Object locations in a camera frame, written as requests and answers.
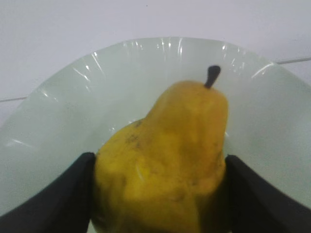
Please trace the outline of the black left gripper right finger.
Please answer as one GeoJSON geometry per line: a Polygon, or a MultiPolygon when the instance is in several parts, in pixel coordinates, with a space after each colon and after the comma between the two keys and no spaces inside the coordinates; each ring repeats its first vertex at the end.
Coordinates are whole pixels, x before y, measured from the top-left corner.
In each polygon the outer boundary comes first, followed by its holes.
{"type": "Polygon", "coordinates": [[[225,159],[234,233],[309,233],[311,210],[285,195],[235,155],[225,159]]]}

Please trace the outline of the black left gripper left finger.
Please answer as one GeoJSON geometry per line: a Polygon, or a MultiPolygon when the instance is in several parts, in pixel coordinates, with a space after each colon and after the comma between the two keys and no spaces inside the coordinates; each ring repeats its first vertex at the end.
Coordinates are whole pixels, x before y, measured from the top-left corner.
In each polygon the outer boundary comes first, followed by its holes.
{"type": "Polygon", "coordinates": [[[38,194],[0,217],[2,233],[86,233],[95,154],[86,152],[38,194]]]}

